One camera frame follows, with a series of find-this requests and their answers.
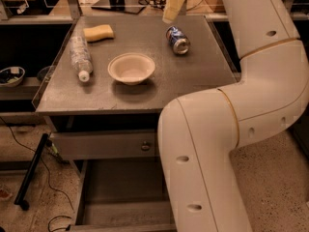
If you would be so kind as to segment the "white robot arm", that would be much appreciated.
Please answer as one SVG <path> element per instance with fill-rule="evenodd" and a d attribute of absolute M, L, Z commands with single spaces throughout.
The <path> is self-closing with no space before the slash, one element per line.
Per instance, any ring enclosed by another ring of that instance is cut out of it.
<path fill-rule="evenodd" d="M 307 55 L 282 0 L 222 0 L 239 82 L 162 110 L 158 148 L 178 232 L 252 232 L 229 155 L 291 126 L 309 101 Z"/>

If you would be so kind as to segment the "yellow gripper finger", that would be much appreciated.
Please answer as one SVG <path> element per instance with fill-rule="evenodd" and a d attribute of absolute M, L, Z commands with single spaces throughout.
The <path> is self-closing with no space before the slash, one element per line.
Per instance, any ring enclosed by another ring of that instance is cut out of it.
<path fill-rule="evenodd" d="M 170 24 L 178 16 L 185 0 L 166 0 L 162 21 Z"/>

